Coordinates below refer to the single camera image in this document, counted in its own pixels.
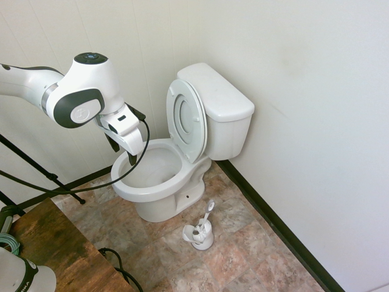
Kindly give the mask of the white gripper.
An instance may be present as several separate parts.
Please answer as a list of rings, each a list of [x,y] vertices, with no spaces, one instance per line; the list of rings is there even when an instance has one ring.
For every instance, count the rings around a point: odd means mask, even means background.
[[[99,114],[97,125],[115,151],[119,146],[127,151],[128,161],[131,166],[136,164],[136,155],[143,150],[143,139],[139,126],[139,119],[131,112],[127,105],[123,105],[118,111],[110,114]]]

